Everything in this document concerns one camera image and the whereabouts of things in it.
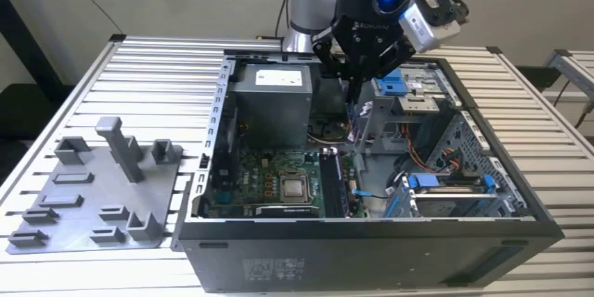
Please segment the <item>metal rack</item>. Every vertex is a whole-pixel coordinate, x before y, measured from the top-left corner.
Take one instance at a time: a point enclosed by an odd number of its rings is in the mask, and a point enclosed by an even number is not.
[[[0,187],[1,292],[97,296],[116,293],[97,289],[125,288],[117,291],[118,296],[205,295],[184,253],[169,250],[170,239],[160,248],[145,250],[9,255],[4,249],[6,236],[20,224],[20,212],[29,208],[56,165],[56,139],[82,136],[89,145],[101,145],[93,125],[105,115],[121,117],[124,135],[133,134],[140,144],[165,137],[184,148],[165,227],[165,234],[172,232],[180,192],[196,170],[205,138],[224,49],[279,50],[279,42],[126,37],[108,43]],[[479,47],[444,47],[427,56],[447,58],[566,235],[484,290],[431,291],[431,295],[591,296],[592,147],[501,54]],[[364,295],[391,296],[395,292],[365,291]],[[415,291],[399,292],[416,295]]]
[[[594,101],[594,51],[555,50],[544,66],[556,68]]]

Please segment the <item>motherboard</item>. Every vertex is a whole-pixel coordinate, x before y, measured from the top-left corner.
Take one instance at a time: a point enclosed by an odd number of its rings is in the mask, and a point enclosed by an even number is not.
[[[243,150],[239,153],[236,181],[230,190],[213,190],[213,203],[209,209],[212,218],[265,218],[281,216],[287,210],[300,212],[301,217],[325,217],[324,187],[339,188],[343,196],[348,188],[356,187],[356,176],[349,153],[339,159],[340,180],[327,180],[323,176],[320,154],[311,152],[272,152]],[[364,217],[363,205],[351,205],[345,217]]]

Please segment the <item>green circuit board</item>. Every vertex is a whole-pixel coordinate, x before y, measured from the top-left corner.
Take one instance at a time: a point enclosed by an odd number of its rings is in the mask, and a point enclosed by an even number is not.
[[[344,180],[355,180],[352,158],[341,161]],[[289,203],[281,198],[281,180],[284,178],[305,180],[305,195],[299,203]],[[324,198],[321,191],[317,152],[265,152],[243,151],[239,153],[236,186],[233,191],[214,189],[212,218],[247,218],[255,208],[267,205],[307,205],[319,208],[324,217]],[[363,208],[352,213],[361,217]]]

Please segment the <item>computer chassis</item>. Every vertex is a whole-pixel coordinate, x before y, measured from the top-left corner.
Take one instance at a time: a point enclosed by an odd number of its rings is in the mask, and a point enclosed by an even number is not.
[[[233,80],[244,64],[319,66],[316,57],[308,54],[225,51],[208,138],[198,169],[186,184],[172,243],[176,250],[186,253],[206,292],[484,287],[562,239],[559,226],[449,64],[440,58],[412,59],[412,63],[428,63],[440,69],[447,90],[459,101],[443,136],[460,131],[481,142],[475,145],[471,141],[449,142],[448,146],[460,146],[468,155],[483,153],[471,163],[479,162],[476,168],[471,168],[489,173],[497,186],[505,189],[509,202],[503,210],[520,210],[511,214],[509,211],[500,213],[500,207],[488,207],[495,212],[491,215],[483,207],[479,216],[439,218],[384,214],[341,218],[260,218],[255,214],[241,214],[239,218],[209,217],[212,198],[208,196],[212,196],[213,183],[221,178],[212,168],[217,161],[214,145],[221,141],[220,133],[225,134],[225,141],[233,141],[229,138],[236,131],[236,112],[229,117],[232,125],[222,129],[220,125],[224,104],[233,95],[228,91],[229,79]],[[427,159],[427,165],[433,168],[443,145],[440,140]],[[341,149],[331,147],[312,152],[321,164],[321,159],[331,158],[339,151]],[[372,155],[364,150],[356,152],[355,148],[348,154],[357,166],[360,191],[365,191],[360,162],[368,167],[371,162],[364,160]]]

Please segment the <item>expansion slot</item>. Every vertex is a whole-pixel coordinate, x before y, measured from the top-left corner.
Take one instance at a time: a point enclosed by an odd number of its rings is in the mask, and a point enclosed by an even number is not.
[[[337,150],[321,149],[317,157],[325,217],[341,218],[348,213],[348,198],[345,197]]]

